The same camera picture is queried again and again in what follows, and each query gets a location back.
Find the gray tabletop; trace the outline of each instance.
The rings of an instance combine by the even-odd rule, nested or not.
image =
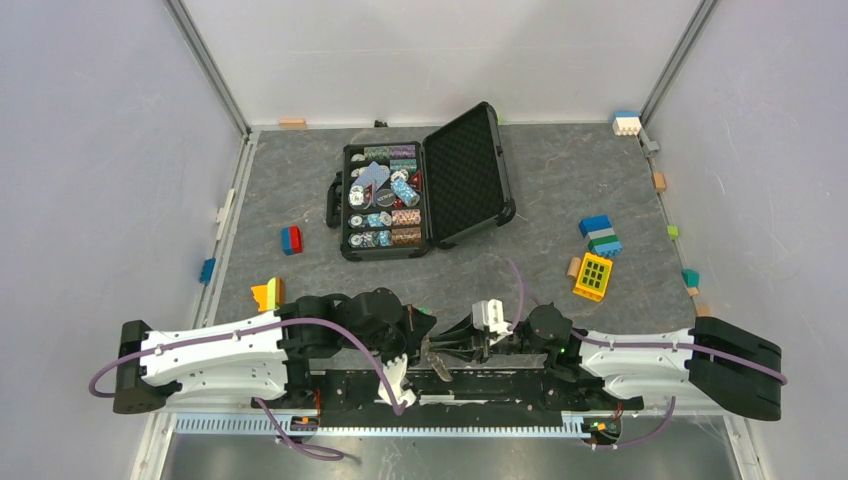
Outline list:
[[[250,287],[279,276],[286,299],[389,287],[403,303],[429,308],[434,332],[452,326],[479,300],[504,302],[509,318],[518,290],[512,258],[539,297],[575,326],[609,333],[652,333],[688,327],[694,307],[668,238],[650,169],[635,137],[609,125],[509,125],[500,128],[518,213],[509,224],[422,258],[348,262],[340,229],[324,224],[326,192],[350,143],[421,141],[434,128],[263,132],[247,185],[215,323],[257,314]],[[571,290],[565,275],[587,241],[577,224],[607,214],[623,244],[606,297],[596,303]],[[283,254],[280,230],[297,225],[303,253]],[[531,308],[525,301],[524,314]]]

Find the black foam padding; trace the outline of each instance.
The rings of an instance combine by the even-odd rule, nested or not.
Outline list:
[[[424,142],[433,238],[444,240],[503,213],[488,105],[480,104]]]

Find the yellow block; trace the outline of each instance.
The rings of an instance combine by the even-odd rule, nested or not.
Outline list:
[[[280,277],[272,278],[267,285],[250,287],[250,290],[253,292],[253,299],[259,304],[260,312],[276,310],[286,303],[285,285]]]
[[[600,302],[607,293],[612,260],[586,252],[572,293]]]

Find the white panel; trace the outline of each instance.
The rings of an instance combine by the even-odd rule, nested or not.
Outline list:
[[[0,2],[0,478],[129,476],[145,417],[86,385],[188,327],[239,142],[162,2]]]
[[[783,348],[783,419],[752,422],[771,478],[843,478],[848,395],[848,3],[721,2],[651,137],[684,262],[715,314]]]
[[[522,121],[638,110],[697,0],[187,0],[254,125]]]

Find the gray floor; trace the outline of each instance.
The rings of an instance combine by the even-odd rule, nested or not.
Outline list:
[[[628,440],[657,418],[627,418]],[[271,438],[177,435],[162,478],[169,480],[312,479],[738,479],[721,419],[675,419],[658,437],[615,452],[592,452],[572,439],[327,438],[313,443],[358,457],[319,462]]]
[[[575,324],[610,333],[652,333],[690,326],[694,307],[634,137],[609,125],[501,127],[518,215],[504,227],[449,251],[418,259],[352,263],[339,253],[340,230],[324,225],[327,186],[349,143],[422,140],[433,128],[263,132],[248,181],[215,323],[257,313],[250,287],[272,276],[286,282],[289,301],[302,295],[354,295],[385,286],[404,303],[439,318],[437,331],[498,298],[505,314],[517,308],[512,258],[544,301]],[[565,276],[586,241],[577,229],[587,216],[607,214],[624,245],[615,258],[606,298],[596,303],[571,293]],[[287,257],[280,229],[298,225],[304,251]],[[525,314],[529,312],[529,300]]]

